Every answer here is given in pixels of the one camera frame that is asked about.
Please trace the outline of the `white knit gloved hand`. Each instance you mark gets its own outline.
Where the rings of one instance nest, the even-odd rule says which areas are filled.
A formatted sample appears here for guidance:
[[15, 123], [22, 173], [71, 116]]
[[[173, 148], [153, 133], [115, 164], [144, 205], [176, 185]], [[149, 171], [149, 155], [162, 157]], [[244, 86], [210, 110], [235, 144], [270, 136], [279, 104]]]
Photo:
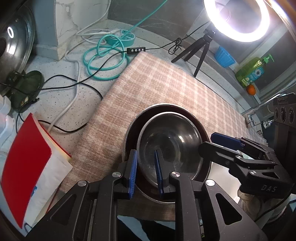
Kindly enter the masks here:
[[241, 201], [239, 206], [252, 218], [252, 220], [256, 220], [265, 211], [273, 208], [282, 201], [282, 199], [275, 198], [264, 201], [262, 197], [246, 194], [240, 190], [237, 191], [237, 195]]

